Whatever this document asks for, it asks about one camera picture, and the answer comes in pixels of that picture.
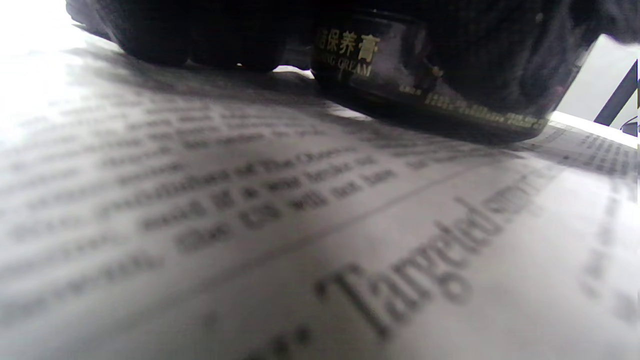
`newspaper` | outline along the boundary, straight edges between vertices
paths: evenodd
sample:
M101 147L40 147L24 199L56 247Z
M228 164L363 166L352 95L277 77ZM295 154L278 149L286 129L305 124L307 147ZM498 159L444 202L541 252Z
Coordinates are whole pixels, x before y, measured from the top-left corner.
M637 145L488 146L89 38L3 60L0 359L638 359Z

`dark object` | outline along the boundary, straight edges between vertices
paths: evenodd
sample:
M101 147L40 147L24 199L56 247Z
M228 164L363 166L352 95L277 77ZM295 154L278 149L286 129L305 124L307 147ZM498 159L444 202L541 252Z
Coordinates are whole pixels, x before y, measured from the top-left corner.
M397 13L332 11L317 22L314 49L311 67L318 83L359 110L473 126L509 142L540 134L564 94L559 88L550 101L522 111L469 101L447 84L427 24Z
M309 68L315 0L67 0L89 33L158 65L188 60L221 69Z
M602 107L598 116L593 122L610 126L613 120L618 116L620 110L626 105L627 101L631 98L631 95L638 89L638 61L631 65L631 69L627 72L627 75L620 81L620 84L615 89L611 97Z
M620 130L623 133L633 135L635 137L638 136L638 121L636 120L638 117L633 117L629 119L626 123L622 124Z

